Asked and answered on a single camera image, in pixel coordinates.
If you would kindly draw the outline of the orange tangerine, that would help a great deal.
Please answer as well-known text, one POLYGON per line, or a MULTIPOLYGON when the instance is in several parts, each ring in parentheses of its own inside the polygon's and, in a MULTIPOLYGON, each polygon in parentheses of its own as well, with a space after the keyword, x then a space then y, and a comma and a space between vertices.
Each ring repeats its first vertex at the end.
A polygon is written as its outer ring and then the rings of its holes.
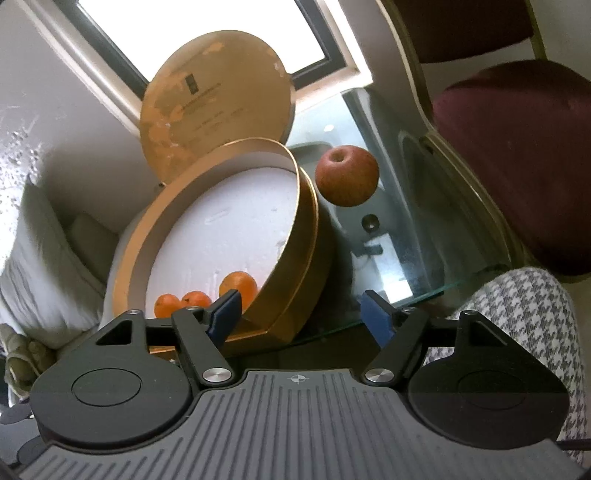
POLYGON ((188 307, 200 307, 206 308, 211 306, 211 297, 209 297, 206 293, 198 290, 193 290, 187 292, 181 298, 181 303, 184 308, 188 307))
POLYGON ((174 312, 183 307, 182 301, 172 294, 160 295, 153 306, 156 318, 169 318, 174 312))
POLYGON ((242 309, 246 310, 252 304, 259 293, 256 279, 243 271, 235 271, 226 275, 218 287, 218 296, 221 297, 229 290, 236 290, 242 296, 242 309))

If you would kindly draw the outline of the round gold box lid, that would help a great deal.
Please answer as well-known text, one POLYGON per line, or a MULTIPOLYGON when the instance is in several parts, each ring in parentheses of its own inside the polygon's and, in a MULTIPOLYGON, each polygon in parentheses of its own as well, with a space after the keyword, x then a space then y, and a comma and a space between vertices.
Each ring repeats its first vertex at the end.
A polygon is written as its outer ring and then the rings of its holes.
POLYGON ((176 50, 148 84, 139 116, 143 155, 168 184, 233 141, 286 142, 295 107, 294 83, 270 45, 242 31, 207 33, 176 50))

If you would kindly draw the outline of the grey duvet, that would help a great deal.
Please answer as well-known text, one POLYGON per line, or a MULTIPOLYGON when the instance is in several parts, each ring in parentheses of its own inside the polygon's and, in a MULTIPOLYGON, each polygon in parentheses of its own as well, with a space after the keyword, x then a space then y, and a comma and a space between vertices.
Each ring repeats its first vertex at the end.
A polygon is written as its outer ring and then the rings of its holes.
POLYGON ((132 235, 134 229, 137 226, 137 223, 140 220, 140 217, 141 217, 141 212, 139 212, 133 218, 133 220, 127 225, 127 227, 123 230, 123 232, 121 233, 121 235, 119 237, 119 241, 118 241, 117 246, 115 248, 113 260, 111 263, 111 267, 110 267, 110 271, 109 271, 109 275, 108 275, 108 279, 107 279, 106 292, 105 292, 105 297, 104 297, 104 301, 103 301, 103 312, 102 312, 102 317, 101 317, 101 320, 100 320, 100 323, 98 326, 99 329, 102 329, 104 326, 106 326, 110 321, 112 321, 115 318, 115 315, 113 314, 114 283, 115 283, 116 275, 117 275, 117 272, 119 269, 119 265, 120 265, 122 256, 124 254, 124 251, 126 249, 128 241, 130 239, 130 236, 132 235))

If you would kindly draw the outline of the round gold gift box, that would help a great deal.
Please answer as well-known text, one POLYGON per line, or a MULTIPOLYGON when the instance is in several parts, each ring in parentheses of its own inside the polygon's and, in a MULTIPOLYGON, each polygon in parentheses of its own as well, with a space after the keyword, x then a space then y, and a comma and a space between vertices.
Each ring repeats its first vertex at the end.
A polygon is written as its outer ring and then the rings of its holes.
POLYGON ((197 198, 222 180, 256 168, 279 168, 297 176, 297 210, 287 244, 269 278, 242 314, 224 350, 242 353, 286 345, 300 332, 318 301, 332 258, 329 216, 311 176, 276 141, 242 139, 216 148, 166 186, 141 213, 116 275, 113 314, 140 309, 152 265, 175 222, 197 198))

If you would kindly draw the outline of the white foam insert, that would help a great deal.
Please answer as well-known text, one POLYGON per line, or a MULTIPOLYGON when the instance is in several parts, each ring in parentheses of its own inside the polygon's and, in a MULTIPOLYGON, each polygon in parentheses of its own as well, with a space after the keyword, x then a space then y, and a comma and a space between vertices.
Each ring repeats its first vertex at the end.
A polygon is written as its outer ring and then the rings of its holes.
POLYGON ((249 169, 209 188, 175 222, 151 268, 145 297, 154 314, 162 294, 202 291, 212 300, 231 272, 263 286, 287 244, 297 210, 297 176, 249 169))

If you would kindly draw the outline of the houndstooth trouser leg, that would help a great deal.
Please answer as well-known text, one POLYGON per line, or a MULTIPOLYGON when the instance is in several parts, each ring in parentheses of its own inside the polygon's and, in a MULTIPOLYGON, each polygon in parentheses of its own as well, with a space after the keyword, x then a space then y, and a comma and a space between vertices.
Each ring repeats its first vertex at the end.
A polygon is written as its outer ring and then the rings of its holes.
POLYGON ((560 282, 540 268, 510 270, 482 286, 448 318, 457 320, 464 310, 483 314, 563 382, 570 406, 559 438, 585 438, 585 366, 573 302, 560 282))

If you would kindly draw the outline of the grey pillow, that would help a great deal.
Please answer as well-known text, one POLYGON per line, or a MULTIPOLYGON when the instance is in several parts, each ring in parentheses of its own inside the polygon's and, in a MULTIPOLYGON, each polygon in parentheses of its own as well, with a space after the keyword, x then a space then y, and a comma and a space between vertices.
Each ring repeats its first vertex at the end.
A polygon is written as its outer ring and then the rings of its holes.
POLYGON ((105 286, 71 249, 44 192, 25 184, 1 274, 1 321, 57 350, 97 327, 105 286))

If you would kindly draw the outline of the red apple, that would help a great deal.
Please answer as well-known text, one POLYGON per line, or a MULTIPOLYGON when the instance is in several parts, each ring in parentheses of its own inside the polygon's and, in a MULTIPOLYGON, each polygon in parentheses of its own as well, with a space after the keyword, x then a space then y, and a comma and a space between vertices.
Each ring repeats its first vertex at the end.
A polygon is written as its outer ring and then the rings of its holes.
POLYGON ((369 151, 353 145, 334 147, 315 167, 315 183, 325 200, 339 207, 355 207, 377 190, 380 168, 369 151))

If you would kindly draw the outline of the maroon upholstered chair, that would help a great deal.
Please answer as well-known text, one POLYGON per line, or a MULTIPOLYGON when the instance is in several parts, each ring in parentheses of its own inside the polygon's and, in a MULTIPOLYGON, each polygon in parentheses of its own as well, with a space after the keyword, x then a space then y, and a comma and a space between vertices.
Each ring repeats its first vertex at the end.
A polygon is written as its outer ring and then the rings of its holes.
POLYGON ((514 261, 562 279, 590 273, 590 83, 551 61, 527 1, 383 5, 426 125, 425 142, 464 179, 514 261), (424 68, 529 42, 438 95, 424 68))

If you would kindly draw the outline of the dark window frame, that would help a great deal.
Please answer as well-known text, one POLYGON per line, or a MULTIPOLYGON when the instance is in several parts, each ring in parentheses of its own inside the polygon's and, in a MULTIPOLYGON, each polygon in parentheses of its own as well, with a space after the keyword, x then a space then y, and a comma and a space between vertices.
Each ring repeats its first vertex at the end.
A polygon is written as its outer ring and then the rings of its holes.
POLYGON ((345 69, 315 1, 59 1, 57 7, 138 96, 150 82, 264 62, 304 89, 345 69))

